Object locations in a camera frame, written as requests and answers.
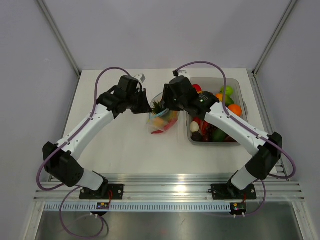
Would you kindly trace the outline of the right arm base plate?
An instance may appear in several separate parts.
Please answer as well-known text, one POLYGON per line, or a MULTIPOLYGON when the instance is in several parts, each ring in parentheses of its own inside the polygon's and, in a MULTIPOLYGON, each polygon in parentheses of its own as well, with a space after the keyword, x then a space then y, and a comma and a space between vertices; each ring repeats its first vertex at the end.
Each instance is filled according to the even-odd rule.
POLYGON ((257 194, 253 184, 239 190, 229 183, 215 183, 208 190, 214 200, 256 200, 257 194))

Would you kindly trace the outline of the yellow orange mango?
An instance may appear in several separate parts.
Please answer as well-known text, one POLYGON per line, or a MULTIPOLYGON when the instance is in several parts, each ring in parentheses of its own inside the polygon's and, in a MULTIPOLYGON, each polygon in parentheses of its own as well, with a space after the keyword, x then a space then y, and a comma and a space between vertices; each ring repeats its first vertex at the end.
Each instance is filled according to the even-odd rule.
POLYGON ((163 120, 161 117, 156 117, 153 119, 153 125, 161 129, 166 125, 166 121, 163 120))

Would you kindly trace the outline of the small red pepper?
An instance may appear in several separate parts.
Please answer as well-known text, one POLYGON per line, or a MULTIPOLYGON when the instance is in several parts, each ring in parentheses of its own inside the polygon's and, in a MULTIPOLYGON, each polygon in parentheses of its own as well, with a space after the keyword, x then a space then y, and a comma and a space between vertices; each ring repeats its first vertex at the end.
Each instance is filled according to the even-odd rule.
POLYGON ((163 129, 159 129, 159 130, 153 131, 152 134, 162 134, 162 133, 168 131, 170 128, 172 128, 176 124, 177 121, 178 121, 177 118, 172 119, 171 121, 168 122, 168 124, 166 124, 164 126, 163 129))

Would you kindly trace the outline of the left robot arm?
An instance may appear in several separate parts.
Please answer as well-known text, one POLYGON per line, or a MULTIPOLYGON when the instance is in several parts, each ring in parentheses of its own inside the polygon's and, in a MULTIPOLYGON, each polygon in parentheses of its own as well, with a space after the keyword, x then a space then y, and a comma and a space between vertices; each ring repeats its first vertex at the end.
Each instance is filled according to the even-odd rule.
POLYGON ((97 199, 107 196, 108 180, 83 168, 78 160, 95 136, 126 110, 133 114, 152 111, 143 87, 144 81, 143 74, 123 75, 117 85, 95 95, 92 110, 75 129, 56 143, 47 142, 43 146, 44 170, 69 188, 85 188, 97 199))

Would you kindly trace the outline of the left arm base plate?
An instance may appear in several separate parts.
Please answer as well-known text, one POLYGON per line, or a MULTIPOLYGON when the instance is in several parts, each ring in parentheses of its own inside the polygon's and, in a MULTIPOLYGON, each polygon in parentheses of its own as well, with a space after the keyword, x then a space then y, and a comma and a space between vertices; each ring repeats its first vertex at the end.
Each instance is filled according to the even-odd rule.
POLYGON ((109 183, 105 190, 91 190, 83 187, 79 194, 80 200, 122 200, 124 194, 123 184, 109 183))

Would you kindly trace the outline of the clear blue zip bag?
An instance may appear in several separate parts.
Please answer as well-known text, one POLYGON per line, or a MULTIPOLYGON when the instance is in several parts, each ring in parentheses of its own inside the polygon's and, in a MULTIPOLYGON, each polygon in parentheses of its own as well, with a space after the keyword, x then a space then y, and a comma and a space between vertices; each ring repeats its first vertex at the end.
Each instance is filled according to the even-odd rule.
POLYGON ((165 108, 162 103, 163 92, 156 95, 150 103, 151 112, 146 122, 152 135, 163 134, 171 129, 178 121, 180 112, 165 108))

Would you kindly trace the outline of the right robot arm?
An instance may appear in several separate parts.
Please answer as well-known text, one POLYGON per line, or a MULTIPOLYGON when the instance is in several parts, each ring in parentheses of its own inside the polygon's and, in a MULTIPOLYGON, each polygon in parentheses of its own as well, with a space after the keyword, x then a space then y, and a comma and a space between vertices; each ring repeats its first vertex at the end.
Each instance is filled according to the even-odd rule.
POLYGON ((220 193, 222 197, 241 199, 248 186, 256 180, 265 180, 281 158, 281 135, 256 130, 227 109, 211 92, 197 93, 190 80, 183 75, 164 85, 162 102, 166 109, 185 111, 214 125, 242 145, 252 156, 223 185, 220 193))

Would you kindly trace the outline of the yellow green pineapple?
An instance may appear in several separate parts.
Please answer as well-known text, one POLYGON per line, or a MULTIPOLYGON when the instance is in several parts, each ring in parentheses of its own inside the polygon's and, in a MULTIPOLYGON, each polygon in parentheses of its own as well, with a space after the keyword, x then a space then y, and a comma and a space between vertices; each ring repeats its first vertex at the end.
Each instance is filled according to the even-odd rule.
POLYGON ((163 108, 161 101, 153 101, 151 109, 152 109, 152 112, 149 120, 152 124, 153 124, 154 118, 157 118, 157 117, 162 118, 163 120, 166 121, 166 124, 168 124, 168 122, 170 122, 171 120, 177 119, 179 115, 178 111, 173 111, 173 110, 163 108))

